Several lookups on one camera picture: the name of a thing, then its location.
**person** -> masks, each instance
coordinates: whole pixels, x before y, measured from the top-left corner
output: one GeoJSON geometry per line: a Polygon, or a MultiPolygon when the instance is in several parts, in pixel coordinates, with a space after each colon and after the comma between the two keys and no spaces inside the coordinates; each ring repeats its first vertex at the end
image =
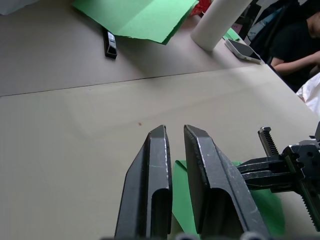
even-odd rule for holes
{"type": "Polygon", "coordinates": [[[296,93],[320,71],[320,10],[281,30],[270,49],[271,66],[296,93]]]}

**green paper sheet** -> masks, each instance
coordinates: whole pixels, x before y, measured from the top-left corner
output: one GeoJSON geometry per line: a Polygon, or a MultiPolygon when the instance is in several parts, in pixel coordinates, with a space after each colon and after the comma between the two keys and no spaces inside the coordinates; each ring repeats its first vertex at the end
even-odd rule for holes
{"type": "Polygon", "coordinates": [[[196,0],[76,0],[72,5],[116,36],[166,44],[196,0]]]}
{"type": "Polygon", "coordinates": [[[240,40],[240,36],[233,30],[232,28],[229,28],[229,30],[225,33],[223,36],[224,40],[231,39],[234,41],[240,40]]]}
{"type": "MultiPolygon", "coordinates": [[[[187,163],[177,160],[174,163],[172,213],[182,230],[188,234],[197,234],[189,193],[187,163]]],[[[281,200],[270,190],[251,191],[251,195],[261,213],[261,216],[273,236],[285,234],[285,217],[281,200]]]]}

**table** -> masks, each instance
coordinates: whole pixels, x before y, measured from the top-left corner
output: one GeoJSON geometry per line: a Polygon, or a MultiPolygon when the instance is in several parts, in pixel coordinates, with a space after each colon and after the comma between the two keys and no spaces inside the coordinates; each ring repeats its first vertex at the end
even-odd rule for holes
{"type": "Polygon", "coordinates": [[[0,16],[0,96],[250,66],[221,40],[206,52],[190,38],[188,19],[164,46],[117,37],[116,60],[105,58],[101,29],[73,0],[40,0],[0,16]]]}
{"type": "MultiPolygon", "coordinates": [[[[267,65],[3,96],[0,113],[4,240],[112,236],[126,171],[158,125],[167,126],[173,163],[185,159],[184,124],[242,162],[265,155],[261,126],[281,151],[318,124],[267,65]]],[[[287,234],[315,234],[300,196],[280,197],[287,234]]]]}

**paper towel roll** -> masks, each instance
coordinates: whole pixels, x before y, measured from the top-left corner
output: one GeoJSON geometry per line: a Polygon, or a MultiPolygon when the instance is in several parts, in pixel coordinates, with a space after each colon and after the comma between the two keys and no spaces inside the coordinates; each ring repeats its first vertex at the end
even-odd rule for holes
{"type": "Polygon", "coordinates": [[[191,33],[201,48],[212,51],[252,0],[214,0],[191,33]]]}

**smartphone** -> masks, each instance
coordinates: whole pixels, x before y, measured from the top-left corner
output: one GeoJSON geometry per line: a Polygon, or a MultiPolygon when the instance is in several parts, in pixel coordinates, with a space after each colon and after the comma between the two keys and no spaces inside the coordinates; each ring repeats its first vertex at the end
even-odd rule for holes
{"type": "Polygon", "coordinates": [[[224,44],[239,59],[248,60],[257,64],[260,64],[262,62],[260,56],[246,44],[242,44],[231,39],[225,40],[224,44]]]}

